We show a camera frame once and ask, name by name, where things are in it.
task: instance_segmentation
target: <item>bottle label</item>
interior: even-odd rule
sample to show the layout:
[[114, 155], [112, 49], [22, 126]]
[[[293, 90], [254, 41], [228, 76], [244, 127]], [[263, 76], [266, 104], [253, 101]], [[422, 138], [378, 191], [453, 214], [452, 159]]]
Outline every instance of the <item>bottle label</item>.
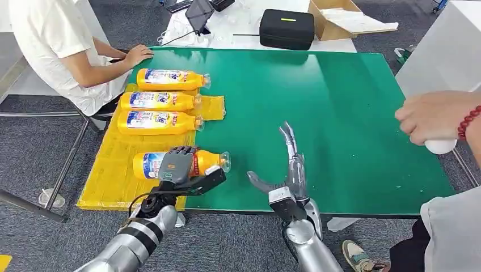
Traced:
[[142, 164], [144, 166], [144, 176], [147, 179], [156, 179], [158, 177], [164, 156], [164, 152], [147, 153], [144, 155]]
[[194, 176], [199, 176], [199, 157], [197, 156], [197, 152], [194, 153], [193, 162], [192, 162], [192, 173]]
[[130, 106], [132, 108], [155, 108], [156, 105], [167, 105], [170, 101], [172, 101], [172, 105], [176, 104], [177, 93], [134, 92], [130, 96]]
[[146, 83], [179, 83], [187, 81], [187, 71], [147, 69]]
[[167, 112], [130, 112], [127, 117], [127, 127], [131, 129], [164, 128], [168, 124], [175, 126], [176, 113]]

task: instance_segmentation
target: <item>silver robotic arm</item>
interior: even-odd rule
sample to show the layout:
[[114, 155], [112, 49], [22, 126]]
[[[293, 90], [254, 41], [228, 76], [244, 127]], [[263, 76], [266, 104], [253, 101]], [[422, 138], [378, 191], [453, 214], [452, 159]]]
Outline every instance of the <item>silver robotic arm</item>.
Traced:
[[[159, 186], [139, 195], [129, 208], [129, 219], [105, 249], [78, 272], [136, 272], [147, 261], [164, 235], [175, 227], [177, 196], [198, 196], [226, 180], [218, 165], [204, 177], [189, 177], [195, 147], [174, 147], [159, 168]], [[134, 212], [132, 205], [147, 196]]]
[[247, 172], [251, 183], [268, 194], [269, 205], [286, 222], [288, 239], [294, 244], [297, 260], [303, 272], [342, 272], [331, 251], [322, 242], [320, 214], [306, 189], [304, 156], [297, 151], [290, 125], [279, 127], [284, 136], [288, 155], [288, 175], [281, 184], [268, 184], [253, 172]]
[[135, 272], [160, 244], [163, 236], [175, 227], [177, 211], [172, 205], [161, 208], [153, 218], [136, 217], [140, 206], [105, 249], [78, 272]]

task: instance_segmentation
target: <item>black case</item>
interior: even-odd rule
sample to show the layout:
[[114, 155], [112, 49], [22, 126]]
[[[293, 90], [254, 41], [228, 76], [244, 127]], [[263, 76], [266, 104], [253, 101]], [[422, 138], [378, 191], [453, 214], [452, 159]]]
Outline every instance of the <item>black case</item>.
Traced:
[[210, 3], [216, 10], [216, 12], [221, 12], [228, 6], [232, 5], [235, 0], [210, 0]]
[[314, 40], [314, 16], [304, 12], [265, 10], [259, 36], [264, 46], [308, 50]]

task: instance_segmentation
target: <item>white paper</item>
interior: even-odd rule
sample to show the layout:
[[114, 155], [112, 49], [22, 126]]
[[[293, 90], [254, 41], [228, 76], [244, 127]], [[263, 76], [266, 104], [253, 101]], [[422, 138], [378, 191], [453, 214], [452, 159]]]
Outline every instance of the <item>white paper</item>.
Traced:
[[349, 31], [350, 33], [369, 33], [393, 31], [398, 29], [398, 23], [383, 23], [361, 11], [347, 11], [339, 8], [319, 10], [330, 22]]

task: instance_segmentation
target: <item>black pants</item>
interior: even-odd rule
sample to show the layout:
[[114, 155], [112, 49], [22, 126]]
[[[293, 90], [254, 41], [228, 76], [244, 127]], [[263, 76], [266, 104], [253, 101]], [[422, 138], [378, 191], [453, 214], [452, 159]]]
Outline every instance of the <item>black pants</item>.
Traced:
[[117, 108], [120, 97], [123, 93], [119, 94], [116, 98], [112, 99], [109, 103], [103, 105], [95, 114], [107, 114], [112, 113]]
[[419, 219], [412, 226], [412, 238], [401, 241], [389, 250], [390, 272], [424, 272], [424, 252], [428, 246], [428, 231]]

